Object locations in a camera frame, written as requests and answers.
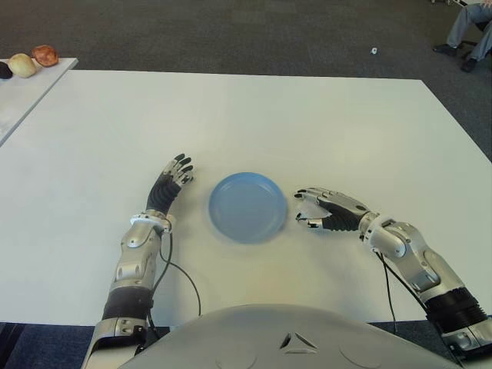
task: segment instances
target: small table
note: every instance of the small table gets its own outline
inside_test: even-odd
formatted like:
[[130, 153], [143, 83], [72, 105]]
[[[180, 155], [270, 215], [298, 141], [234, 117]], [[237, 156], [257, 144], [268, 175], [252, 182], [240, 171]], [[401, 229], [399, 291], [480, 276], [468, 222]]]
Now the small table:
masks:
[[30, 78], [0, 79], [0, 146], [21, 124], [63, 74], [77, 65], [76, 58], [61, 58], [57, 65], [43, 68], [35, 61], [37, 73]]

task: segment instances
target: gray trousers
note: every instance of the gray trousers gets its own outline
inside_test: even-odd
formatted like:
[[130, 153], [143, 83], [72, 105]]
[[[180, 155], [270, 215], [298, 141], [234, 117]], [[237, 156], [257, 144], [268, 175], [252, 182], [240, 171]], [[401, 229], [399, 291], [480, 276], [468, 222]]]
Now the gray trousers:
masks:
[[489, 22], [484, 36], [470, 54], [470, 58], [481, 60], [492, 49], [492, 8], [485, 8], [482, 4], [467, 5], [461, 9], [456, 22], [447, 36], [447, 44], [457, 47], [463, 40], [464, 33], [473, 23]]

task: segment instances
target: wire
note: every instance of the wire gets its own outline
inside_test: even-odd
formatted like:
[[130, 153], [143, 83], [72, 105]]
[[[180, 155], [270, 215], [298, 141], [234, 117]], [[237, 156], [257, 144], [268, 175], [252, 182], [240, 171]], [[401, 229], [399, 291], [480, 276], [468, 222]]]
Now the wire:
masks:
[[171, 258], [172, 258], [172, 233], [169, 234], [169, 254], [168, 254], [168, 260], [166, 261], [166, 265], [164, 267], [164, 270], [162, 271], [161, 275], [157, 279], [157, 282], [155, 282], [154, 287], [152, 288], [152, 297], [154, 297], [155, 291], [157, 290], [157, 287], [159, 287], [159, 284], [162, 281], [162, 278], [165, 276], [166, 271], [168, 271], [169, 265], [171, 265]]
[[161, 335], [159, 334], [157, 328], [155, 327], [154, 320], [152, 319], [151, 309], [148, 309], [147, 311], [147, 319], [148, 319], [148, 325], [150, 325], [152, 333], [158, 340], [160, 340]]
[[[384, 260], [384, 256], [382, 253], [378, 253], [378, 256], [380, 257], [380, 260]], [[390, 304], [390, 310], [391, 310], [391, 316], [393, 317], [393, 334], [397, 333], [397, 319], [394, 316], [394, 309], [393, 309], [393, 301], [391, 300], [391, 291], [390, 291], [390, 280], [387, 276], [387, 265], [383, 263], [383, 269], [384, 269], [384, 277], [386, 278], [386, 292], [387, 292], [387, 300], [388, 303]]]
[[[169, 265], [171, 265], [172, 248], [173, 248], [173, 244], [172, 244], [172, 233], [170, 233], [169, 234], [168, 262], [166, 262], [166, 265], [164, 267], [164, 270], [162, 271], [161, 275], [159, 276], [159, 278], [155, 282], [154, 287], [152, 288], [152, 297], [154, 297], [154, 294], [157, 291], [157, 288], [159, 287], [159, 284], [161, 283], [162, 278], [165, 276], [166, 272], [168, 271]], [[161, 253], [161, 250], [162, 250], [162, 244], [161, 244], [161, 247], [159, 248], [159, 254], [162, 254]], [[158, 340], [161, 339], [161, 335], [157, 331], [157, 328], [155, 327], [155, 324], [154, 324], [154, 320], [152, 319], [152, 314], [151, 314], [151, 310], [150, 309], [148, 309], [148, 311], [147, 311], [147, 319], [148, 319], [148, 325], [150, 325], [151, 331], [154, 334], [154, 336]]]
[[[392, 273], [392, 275], [398, 279], [398, 281], [407, 289], [408, 292], [413, 296], [415, 301], [418, 302], [418, 304], [424, 309], [425, 314], [429, 314], [429, 311], [427, 307], [424, 305], [424, 303], [418, 298], [417, 294], [408, 286], [407, 282], [405, 282], [396, 272], [384, 261], [384, 257], [382, 254], [379, 252], [375, 252], [379, 260], [383, 263], [383, 265]], [[456, 363], [458, 363], [461, 367], [463, 367], [463, 363], [461, 363], [461, 360], [454, 354], [454, 352], [446, 345], [446, 342], [444, 342], [444, 339], [440, 335], [440, 328], [434, 323], [431, 322], [431, 324], [434, 326], [434, 329], [437, 331], [437, 334], [439, 335], [440, 340], [442, 341], [443, 345], [446, 347], [447, 351], [450, 353], [451, 357], [455, 360]]]
[[428, 314], [427, 307], [424, 305], [424, 303], [418, 298], [417, 294], [408, 286], [407, 282], [405, 282], [401, 277], [384, 261], [384, 259], [376, 252], [375, 253], [379, 260], [384, 264], [384, 266], [392, 273], [392, 275], [398, 279], [398, 281], [401, 283], [403, 287], [407, 289], [407, 291], [412, 295], [412, 297], [415, 299], [416, 302], [421, 306], [422, 309], [424, 309], [425, 313]]
[[[168, 262], [168, 260], [166, 260], [164, 258], [164, 256], [162, 256], [162, 250], [159, 250], [159, 254], [161, 255], [161, 259], [164, 261], [164, 262]], [[196, 293], [197, 295], [197, 300], [198, 300], [198, 316], [200, 317], [201, 316], [201, 299], [200, 299], [200, 294], [198, 293], [198, 289], [197, 289], [197, 286], [196, 284], [193, 282], [193, 278], [190, 277], [190, 275], [186, 272], [185, 269], [183, 269], [182, 267], [180, 267], [179, 265], [173, 263], [172, 261], [169, 261], [169, 264], [172, 265], [173, 267], [177, 268], [181, 273], [183, 273], [186, 278], [190, 281], [191, 285], [193, 286], [193, 289], [194, 289], [194, 292]]]

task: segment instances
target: floor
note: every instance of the floor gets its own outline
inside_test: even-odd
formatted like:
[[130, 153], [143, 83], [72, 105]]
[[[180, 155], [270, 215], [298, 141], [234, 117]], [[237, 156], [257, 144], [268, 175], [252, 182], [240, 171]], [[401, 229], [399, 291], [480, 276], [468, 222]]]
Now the floor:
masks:
[[[492, 160], [492, 58], [468, 75], [431, 51], [459, 11], [427, 0], [3, 0], [0, 57], [48, 43], [80, 69], [421, 79]], [[447, 356], [426, 321], [400, 327]], [[78, 367], [93, 329], [12, 328], [0, 324], [0, 368], [6, 352], [7, 368]]]

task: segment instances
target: blue plate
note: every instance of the blue plate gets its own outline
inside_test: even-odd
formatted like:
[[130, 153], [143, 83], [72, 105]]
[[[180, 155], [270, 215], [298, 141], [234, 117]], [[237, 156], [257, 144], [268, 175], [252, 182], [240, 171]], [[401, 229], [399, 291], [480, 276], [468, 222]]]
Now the blue plate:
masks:
[[278, 232], [285, 222], [287, 202], [272, 180], [257, 173], [237, 173], [212, 191], [208, 212], [220, 232], [253, 244]]

